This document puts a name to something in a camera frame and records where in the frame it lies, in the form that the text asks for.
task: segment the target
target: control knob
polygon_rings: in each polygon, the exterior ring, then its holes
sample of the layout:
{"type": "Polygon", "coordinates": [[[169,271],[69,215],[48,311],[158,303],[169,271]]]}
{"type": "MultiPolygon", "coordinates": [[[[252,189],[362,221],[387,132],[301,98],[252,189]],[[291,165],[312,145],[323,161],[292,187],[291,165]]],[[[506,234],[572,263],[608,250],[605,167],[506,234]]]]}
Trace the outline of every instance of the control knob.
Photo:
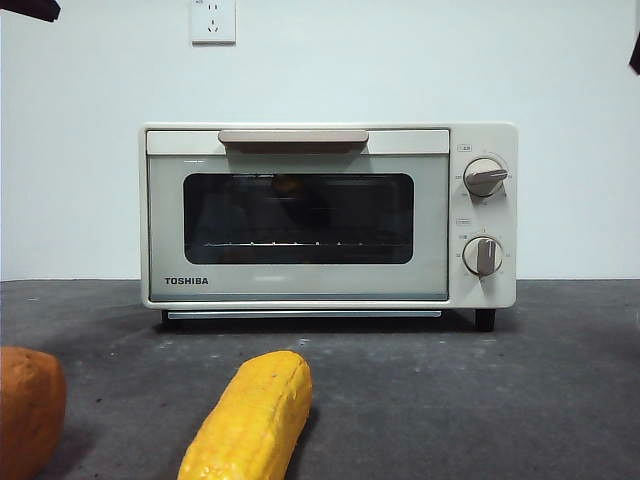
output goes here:
{"type": "Polygon", "coordinates": [[[489,197],[502,186],[508,172],[490,158],[478,158],[471,162],[464,172],[464,184],[478,197],[489,197]]]}
{"type": "Polygon", "coordinates": [[[502,265],[502,247],[490,237],[470,240],[464,247],[462,256],[469,271],[479,277],[495,273],[502,265]]]}

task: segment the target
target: oven feet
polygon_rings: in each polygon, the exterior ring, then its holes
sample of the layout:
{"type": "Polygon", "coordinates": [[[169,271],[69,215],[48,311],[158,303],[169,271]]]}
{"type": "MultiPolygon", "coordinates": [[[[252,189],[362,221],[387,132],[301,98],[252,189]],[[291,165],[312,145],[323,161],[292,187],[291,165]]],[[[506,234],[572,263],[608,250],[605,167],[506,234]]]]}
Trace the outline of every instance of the oven feet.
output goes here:
{"type": "Polygon", "coordinates": [[[493,332],[493,326],[495,323],[495,308],[476,309],[476,330],[478,330],[479,332],[493,332]]]}
{"type": "Polygon", "coordinates": [[[162,327],[165,330],[177,330],[182,326],[179,318],[169,318],[169,310],[162,310],[162,327]]]}

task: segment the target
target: oven door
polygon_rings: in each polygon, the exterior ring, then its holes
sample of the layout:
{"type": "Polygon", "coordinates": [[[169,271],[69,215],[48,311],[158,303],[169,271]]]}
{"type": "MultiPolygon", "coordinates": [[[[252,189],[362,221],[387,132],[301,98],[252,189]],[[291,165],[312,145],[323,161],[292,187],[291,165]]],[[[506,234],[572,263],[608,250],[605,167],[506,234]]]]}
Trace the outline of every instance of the oven door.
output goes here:
{"type": "Polygon", "coordinates": [[[151,302],[448,299],[448,131],[155,134],[151,302]]]}

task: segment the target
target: orange object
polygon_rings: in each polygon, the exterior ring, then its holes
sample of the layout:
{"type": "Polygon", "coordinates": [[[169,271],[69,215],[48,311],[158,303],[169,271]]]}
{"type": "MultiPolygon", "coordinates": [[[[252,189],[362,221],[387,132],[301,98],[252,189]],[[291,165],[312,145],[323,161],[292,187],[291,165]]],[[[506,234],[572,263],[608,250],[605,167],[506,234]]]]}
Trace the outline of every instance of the orange object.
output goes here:
{"type": "Polygon", "coordinates": [[[20,347],[0,349],[0,480],[31,480],[51,459],[64,423],[60,362],[20,347]]]}

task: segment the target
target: glass window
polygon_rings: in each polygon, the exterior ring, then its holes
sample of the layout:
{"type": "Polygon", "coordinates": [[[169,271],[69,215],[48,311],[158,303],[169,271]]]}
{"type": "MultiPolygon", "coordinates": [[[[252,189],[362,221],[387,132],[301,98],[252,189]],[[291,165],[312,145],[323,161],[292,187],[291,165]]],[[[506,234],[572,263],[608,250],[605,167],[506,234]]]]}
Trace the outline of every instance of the glass window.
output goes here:
{"type": "Polygon", "coordinates": [[[400,264],[413,255],[405,174],[193,174],[185,255],[195,264],[400,264]]]}

